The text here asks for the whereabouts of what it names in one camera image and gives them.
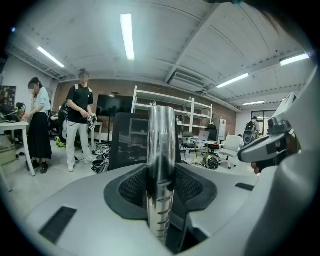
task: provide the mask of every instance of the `black shoe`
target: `black shoe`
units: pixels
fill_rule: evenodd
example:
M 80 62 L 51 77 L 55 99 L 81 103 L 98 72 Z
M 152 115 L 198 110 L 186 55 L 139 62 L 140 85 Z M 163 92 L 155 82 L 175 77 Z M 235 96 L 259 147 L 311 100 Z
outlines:
M 32 163 L 32 167 L 33 169 L 36 169 L 40 166 L 40 164 L 37 162 L 37 160 L 33 160 L 31 161 Z M 29 168 L 29 165 L 28 165 L 28 161 L 25 161 L 25 164 L 26 164 L 26 168 L 28 169 L 28 171 L 30 171 L 30 168 Z
M 40 173 L 45 174 L 48 171 L 49 166 L 47 165 L 46 162 L 41 163 L 41 171 Z

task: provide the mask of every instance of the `chrome pole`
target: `chrome pole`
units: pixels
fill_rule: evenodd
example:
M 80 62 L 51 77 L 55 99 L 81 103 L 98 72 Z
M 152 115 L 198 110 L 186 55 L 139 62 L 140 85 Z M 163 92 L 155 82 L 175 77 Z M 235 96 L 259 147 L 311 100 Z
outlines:
M 147 208 L 151 233 L 164 245 L 170 226 L 176 165 L 176 121 L 172 107 L 149 111 L 147 145 Z

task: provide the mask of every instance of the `ceiling light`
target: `ceiling light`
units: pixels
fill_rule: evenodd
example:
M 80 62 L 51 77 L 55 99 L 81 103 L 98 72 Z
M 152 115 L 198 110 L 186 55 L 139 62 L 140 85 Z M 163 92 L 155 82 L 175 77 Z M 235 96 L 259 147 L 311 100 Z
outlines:
M 131 14 L 120 14 L 122 36 L 124 41 L 125 53 L 128 61 L 135 60 L 134 39 L 132 36 L 132 17 Z
M 285 59 L 285 60 L 280 62 L 280 65 L 281 66 L 285 66 L 285 65 L 288 65 L 290 63 L 302 61 L 302 60 L 309 59 L 309 58 L 310 58 L 310 56 L 308 54 L 302 54 L 302 55 L 299 55 L 299 56 L 295 56 L 295 57 L 292 57 L 292 58 Z
M 244 104 L 242 104 L 242 105 L 248 106 L 248 105 L 260 104 L 260 103 L 265 103 L 265 101 L 262 100 L 262 101 L 256 101 L 256 102 L 251 102 L 251 103 L 244 103 Z
M 236 82 L 236 81 L 239 81 L 239 80 L 241 80 L 241 79 L 247 78 L 248 76 L 249 76 L 248 73 L 243 74 L 243 75 L 240 75 L 240 76 L 238 76 L 238 77 L 236 77 L 236 78 L 234 78 L 234 79 L 232 79 L 232 80 L 230 80 L 230 81 L 228 81 L 228 82 L 224 82 L 224 83 L 218 85 L 217 88 L 221 88 L 221 87 L 230 85 L 230 84 L 232 84 L 232 83 L 234 83 L 234 82 Z
M 40 52 L 42 52 L 45 56 L 47 56 L 50 60 L 52 60 L 54 63 L 56 63 L 57 65 L 59 65 L 61 68 L 64 68 L 65 66 L 62 65 L 59 61 L 57 61 L 54 57 L 52 57 L 47 51 L 45 51 L 44 49 L 42 49 L 41 47 L 38 48 L 38 50 Z

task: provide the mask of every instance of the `chair backrest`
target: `chair backrest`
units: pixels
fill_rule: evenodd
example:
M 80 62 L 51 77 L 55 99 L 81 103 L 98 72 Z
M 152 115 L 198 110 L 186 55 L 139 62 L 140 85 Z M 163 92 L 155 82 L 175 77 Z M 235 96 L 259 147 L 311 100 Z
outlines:
M 206 132 L 210 132 L 208 141 L 217 141 L 218 130 L 217 129 L 204 129 Z
M 194 135 L 189 131 L 184 131 L 182 133 L 182 138 L 193 138 L 193 137 L 194 137 Z
M 115 115 L 109 170 L 147 162 L 149 115 L 118 113 Z M 175 162 L 181 163 L 177 124 L 175 125 Z
M 240 143 L 241 143 L 241 138 L 239 136 L 228 135 L 226 137 L 224 144 L 223 144 L 223 148 L 225 150 L 231 150 L 231 151 L 238 152 L 238 148 L 240 147 Z

